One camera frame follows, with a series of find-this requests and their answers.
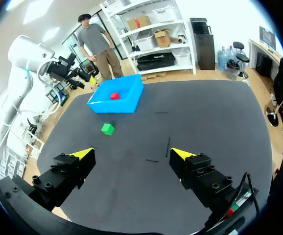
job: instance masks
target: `khaki pants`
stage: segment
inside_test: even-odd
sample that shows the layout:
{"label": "khaki pants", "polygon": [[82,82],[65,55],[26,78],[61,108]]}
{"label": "khaki pants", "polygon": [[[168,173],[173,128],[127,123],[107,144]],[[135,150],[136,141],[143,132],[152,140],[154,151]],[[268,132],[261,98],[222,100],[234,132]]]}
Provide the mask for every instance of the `khaki pants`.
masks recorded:
{"label": "khaki pants", "polygon": [[124,77],[120,61],[112,49],[106,50],[96,56],[97,66],[103,79],[111,80],[112,75],[109,69],[109,64],[115,78]]}

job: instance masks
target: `white shelving unit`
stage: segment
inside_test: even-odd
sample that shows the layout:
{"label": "white shelving unit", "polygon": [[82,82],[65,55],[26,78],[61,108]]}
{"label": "white shelving unit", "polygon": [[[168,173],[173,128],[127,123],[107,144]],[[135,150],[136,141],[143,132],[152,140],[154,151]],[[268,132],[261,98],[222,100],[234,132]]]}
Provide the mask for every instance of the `white shelving unit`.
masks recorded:
{"label": "white shelving unit", "polygon": [[11,149],[6,148],[5,159],[0,161],[0,179],[9,176],[11,179],[17,175],[23,177],[26,167],[26,158],[17,156]]}
{"label": "white shelving unit", "polygon": [[[193,46],[192,46],[191,33],[190,33],[190,30],[189,30],[189,26],[184,21],[184,19],[177,19],[177,20],[174,20],[174,21],[163,22],[163,23],[153,22],[151,25],[141,27],[141,28],[138,28],[138,29],[135,29],[135,30],[131,30],[131,31],[128,31],[126,33],[120,33],[117,30],[117,28],[116,28],[116,26],[113,22],[114,16],[120,15],[122,17],[122,16],[125,16],[125,14],[134,13],[134,11],[136,11],[136,10],[140,10],[141,12],[144,13],[144,15],[150,15],[151,13],[150,13],[149,9],[152,7],[152,5],[154,3],[157,4],[158,2],[161,2],[163,5],[164,5],[164,3],[166,3],[166,4],[173,3],[173,5],[176,6],[177,11],[180,12],[177,1],[179,1],[179,0],[132,0],[131,4],[117,8],[116,10],[114,10],[111,13],[110,13],[109,10],[107,10],[107,8],[103,4],[100,4],[102,11],[106,15],[112,29],[114,30],[116,36],[118,37],[118,40],[120,41],[120,44],[123,47],[123,50],[124,50],[124,52],[125,52],[125,54],[126,54],[126,56],[127,56],[127,58],[128,58],[128,60],[129,60],[129,62],[130,62],[135,73],[147,74],[147,73],[153,73],[153,72],[190,70],[191,69],[193,71],[193,74],[196,74],[195,56],[194,56],[194,49],[193,49]],[[155,47],[152,50],[137,51],[137,52],[131,52],[131,49],[130,48],[128,49],[126,47],[126,45],[124,44],[124,40],[123,40],[124,38],[126,38],[126,37],[136,38],[136,35],[141,31],[148,30],[148,29],[155,29],[155,28],[163,27],[163,26],[166,26],[167,28],[168,28],[168,26],[178,27],[178,25],[181,25],[182,29],[184,29],[184,35],[186,36],[186,40],[187,40],[187,42],[184,43],[184,44],[171,43],[171,45],[169,47]],[[138,71],[138,69],[137,69],[136,57],[138,57],[138,56],[143,56],[143,55],[152,54],[152,53],[156,53],[156,52],[162,52],[162,51],[169,51],[169,50],[171,51],[172,49],[185,48],[185,47],[187,47],[190,51],[190,57],[191,57],[191,65],[190,66],[174,65],[174,66],[163,67],[163,68],[158,68],[158,69],[154,69],[154,70],[143,70],[143,71]]]}

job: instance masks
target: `man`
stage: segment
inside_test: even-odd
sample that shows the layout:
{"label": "man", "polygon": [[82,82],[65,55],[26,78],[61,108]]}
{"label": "man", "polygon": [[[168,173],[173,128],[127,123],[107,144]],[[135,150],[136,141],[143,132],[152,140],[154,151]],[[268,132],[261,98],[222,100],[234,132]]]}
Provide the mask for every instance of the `man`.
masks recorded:
{"label": "man", "polygon": [[[110,34],[96,23],[89,25],[91,17],[90,14],[83,14],[78,17],[78,22],[82,24],[82,29],[77,35],[81,51],[89,60],[97,62],[98,69],[104,80],[112,79],[109,64],[114,77],[123,77],[120,62],[112,50],[114,44]],[[102,34],[107,37],[110,45],[108,45]],[[84,44],[93,53],[93,56],[86,52]]]}

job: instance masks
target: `black hair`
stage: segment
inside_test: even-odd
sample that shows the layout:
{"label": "black hair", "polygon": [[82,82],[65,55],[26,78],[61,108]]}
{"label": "black hair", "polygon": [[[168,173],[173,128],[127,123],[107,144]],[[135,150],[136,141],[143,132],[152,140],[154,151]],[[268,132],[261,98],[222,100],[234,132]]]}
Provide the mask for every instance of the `black hair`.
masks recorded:
{"label": "black hair", "polygon": [[85,20],[85,19],[91,19],[91,15],[90,14],[83,14],[83,15],[80,15],[79,17],[78,17],[78,22],[79,23],[81,23],[83,20]]}

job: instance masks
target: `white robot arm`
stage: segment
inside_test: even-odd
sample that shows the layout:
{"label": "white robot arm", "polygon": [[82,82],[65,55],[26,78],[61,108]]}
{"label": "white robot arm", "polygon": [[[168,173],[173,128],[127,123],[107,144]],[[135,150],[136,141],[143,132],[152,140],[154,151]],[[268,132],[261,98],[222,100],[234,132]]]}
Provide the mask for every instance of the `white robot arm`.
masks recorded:
{"label": "white robot arm", "polygon": [[[68,59],[59,57],[54,58],[54,51],[47,48],[43,44],[36,43],[32,39],[21,35],[15,39],[10,47],[8,53],[8,59],[12,63],[12,68],[8,83],[8,95],[0,108],[0,160],[3,160],[4,147],[6,146],[7,136],[10,128],[21,112],[20,105],[25,96],[31,91],[33,86],[33,79],[30,75],[31,72],[37,74],[37,77],[42,80],[40,76],[48,73],[51,77],[59,81],[67,81],[72,86],[79,86],[84,88],[84,85],[80,82],[72,80],[73,77],[79,75],[83,80],[89,81],[90,75],[80,72],[78,70],[71,70],[71,65],[76,58],[74,54],[71,54]],[[49,115],[55,113],[60,107],[60,95],[53,89],[58,97],[59,104],[57,109]]]}

